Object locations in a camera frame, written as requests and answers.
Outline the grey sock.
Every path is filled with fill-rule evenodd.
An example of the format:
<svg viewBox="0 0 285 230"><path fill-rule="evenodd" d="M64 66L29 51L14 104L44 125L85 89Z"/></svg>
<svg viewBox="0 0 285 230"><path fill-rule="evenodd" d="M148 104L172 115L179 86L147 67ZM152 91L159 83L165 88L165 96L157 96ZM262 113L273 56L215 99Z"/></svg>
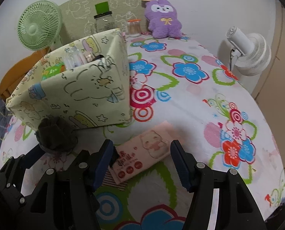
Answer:
<svg viewBox="0 0 285 230"><path fill-rule="evenodd" d="M78 144L76 131L61 117L44 118L35 135L41 149L50 154L69 154Z"/></svg>

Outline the pink pig tissue pack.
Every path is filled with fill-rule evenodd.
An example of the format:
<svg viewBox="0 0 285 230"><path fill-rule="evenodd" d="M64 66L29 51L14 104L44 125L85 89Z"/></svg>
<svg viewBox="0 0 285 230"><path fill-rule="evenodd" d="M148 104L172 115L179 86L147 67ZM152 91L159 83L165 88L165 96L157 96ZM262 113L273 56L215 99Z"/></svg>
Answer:
<svg viewBox="0 0 285 230"><path fill-rule="evenodd" d="M116 148L119 158L109 171L121 184L170 155L170 144L178 134L167 121L133 137Z"/></svg>

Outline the green wet wipes pack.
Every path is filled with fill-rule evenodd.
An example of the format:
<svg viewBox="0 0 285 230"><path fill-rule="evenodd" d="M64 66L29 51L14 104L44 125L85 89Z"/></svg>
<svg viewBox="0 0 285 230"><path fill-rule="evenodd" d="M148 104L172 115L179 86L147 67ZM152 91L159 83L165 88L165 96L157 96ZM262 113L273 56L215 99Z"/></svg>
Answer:
<svg viewBox="0 0 285 230"><path fill-rule="evenodd" d="M53 77L59 73L62 73L66 70L66 67L63 62L59 62L53 67L49 67L43 71L42 80L46 80L50 77Z"/></svg>

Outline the clear plastic bag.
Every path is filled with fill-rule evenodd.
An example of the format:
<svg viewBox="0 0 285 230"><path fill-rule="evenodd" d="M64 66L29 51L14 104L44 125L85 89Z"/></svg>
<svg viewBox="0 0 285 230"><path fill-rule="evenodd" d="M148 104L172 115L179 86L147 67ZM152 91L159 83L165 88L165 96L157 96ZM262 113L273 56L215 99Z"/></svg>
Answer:
<svg viewBox="0 0 285 230"><path fill-rule="evenodd" d="M67 70L73 69L75 67L80 67L87 63L87 60L83 53L72 46L66 49L66 55L63 57L63 62Z"/></svg>

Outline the black bag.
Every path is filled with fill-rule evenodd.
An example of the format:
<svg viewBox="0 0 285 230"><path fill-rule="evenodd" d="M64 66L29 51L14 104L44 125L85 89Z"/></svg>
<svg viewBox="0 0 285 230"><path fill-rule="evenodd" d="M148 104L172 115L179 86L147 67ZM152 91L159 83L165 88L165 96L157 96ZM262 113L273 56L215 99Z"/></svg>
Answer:
<svg viewBox="0 0 285 230"><path fill-rule="evenodd" d="M106 62L108 59L105 56L103 56L103 55L97 55L94 58L94 61L96 61L96 60L101 60L101 61Z"/></svg>

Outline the wooden bed headboard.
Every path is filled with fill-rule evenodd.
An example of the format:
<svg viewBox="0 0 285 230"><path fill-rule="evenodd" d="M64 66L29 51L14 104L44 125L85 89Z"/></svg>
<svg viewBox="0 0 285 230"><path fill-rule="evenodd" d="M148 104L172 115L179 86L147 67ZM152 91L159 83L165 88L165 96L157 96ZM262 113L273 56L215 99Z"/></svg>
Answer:
<svg viewBox="0 0 285 230"><path fill-rule="evenodd" d="M17 62L3 77L0 82L0 99L4 102L11 96L17 85L24 78L28 71L40 60L46 53L49 47L35 51L30 56Z"/></svg>

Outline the yellow cartoon fabric storage box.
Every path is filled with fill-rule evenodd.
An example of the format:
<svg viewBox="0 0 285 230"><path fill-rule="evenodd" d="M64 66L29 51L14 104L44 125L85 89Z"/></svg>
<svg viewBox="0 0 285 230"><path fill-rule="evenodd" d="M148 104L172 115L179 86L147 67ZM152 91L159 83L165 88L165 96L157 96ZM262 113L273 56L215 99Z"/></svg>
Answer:
<svg viewBox="0 0 285 230"><path fill-rule="evenodd" d="M42 80L43 71L63 62L72 46L87 63ZM108 60L94 61L97 55ZM126 41L120 29L112 29L46 54L20 81L6 107L32 129L51 117L61 117L75 129L120 124L131 118L129 78Z"/></svg>

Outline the green desk fan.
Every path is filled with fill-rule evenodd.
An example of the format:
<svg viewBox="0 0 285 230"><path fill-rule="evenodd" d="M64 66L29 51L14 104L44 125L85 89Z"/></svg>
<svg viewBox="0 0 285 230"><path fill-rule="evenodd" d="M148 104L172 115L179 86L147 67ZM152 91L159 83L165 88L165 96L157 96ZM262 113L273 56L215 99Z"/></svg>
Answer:
<svg viewBox="0 0 285 230"><path fill-rule="evenodd" d="M17 24L17 34L23 46L32 51L62 46L60 31L62 13L51 1L36 1L23 11Z"/></svg>

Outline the glass jar mug green lid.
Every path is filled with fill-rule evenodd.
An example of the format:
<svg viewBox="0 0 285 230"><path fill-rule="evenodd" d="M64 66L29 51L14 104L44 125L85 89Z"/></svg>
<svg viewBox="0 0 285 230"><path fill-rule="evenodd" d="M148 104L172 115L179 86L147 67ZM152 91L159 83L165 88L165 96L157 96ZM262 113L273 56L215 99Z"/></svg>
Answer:
<svg viewBox="0 0 285 230"><path fill-rule="evenodd" d="M95 5L96 15L94 15L95 23L91 26L91 33L96 34L116 28L115 20L109 9L108 2L102 2Z"/></svg>

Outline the white standing fan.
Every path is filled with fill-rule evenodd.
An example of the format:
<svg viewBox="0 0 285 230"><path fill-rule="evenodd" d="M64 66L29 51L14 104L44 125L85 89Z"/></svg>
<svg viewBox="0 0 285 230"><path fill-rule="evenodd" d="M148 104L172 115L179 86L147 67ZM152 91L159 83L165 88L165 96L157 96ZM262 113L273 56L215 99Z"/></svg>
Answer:
<svg viewBox="0 0 285 230"><path fill-rule="evenodd" d="M244 76L255 76L266 69L271 60L271 48L259 33L244 34L232 26L226 38L233 46L232 65Z"/></svg>

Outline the toothpick jar orange lid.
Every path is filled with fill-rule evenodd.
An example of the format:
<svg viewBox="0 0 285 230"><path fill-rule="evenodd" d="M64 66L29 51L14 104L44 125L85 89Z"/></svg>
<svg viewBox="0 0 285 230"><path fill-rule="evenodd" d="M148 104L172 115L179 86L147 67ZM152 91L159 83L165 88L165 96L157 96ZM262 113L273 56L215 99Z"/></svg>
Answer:
<svg viewBox="0 0 285 230"><path fill-rule="evenodd" d="M131 19L127 21L127 31L129 37L138 37L141 35L140 19Z"/></svg>

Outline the green cartoon board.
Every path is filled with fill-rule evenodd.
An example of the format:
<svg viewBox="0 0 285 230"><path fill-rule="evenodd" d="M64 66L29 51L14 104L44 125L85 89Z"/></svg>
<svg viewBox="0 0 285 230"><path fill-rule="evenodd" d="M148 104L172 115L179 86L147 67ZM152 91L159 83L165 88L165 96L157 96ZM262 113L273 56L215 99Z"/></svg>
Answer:
<svg viewBox="0 0 285 230"><path fill-rule="evenodd" d="M63 44L95 34L97 26L109 30L110 25L115 25L128 32L129 20L140 20L141 30L147 30L142 0L69 0L59 8L62 14L59 35Z"/></svg>

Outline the purple plush bunny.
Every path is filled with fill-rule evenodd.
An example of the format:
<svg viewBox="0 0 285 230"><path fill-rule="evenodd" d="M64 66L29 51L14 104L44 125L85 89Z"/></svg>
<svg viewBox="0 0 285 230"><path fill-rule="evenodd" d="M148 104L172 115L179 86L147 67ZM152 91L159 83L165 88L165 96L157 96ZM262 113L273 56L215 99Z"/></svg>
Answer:
<svg viewBox="0 0 285 230"><path fill-rule="evenodd" d="M145 17L148 30L155 39L182 37L182 24L177 19L177 10L168 0L151 0L146 3Z"/></svg>

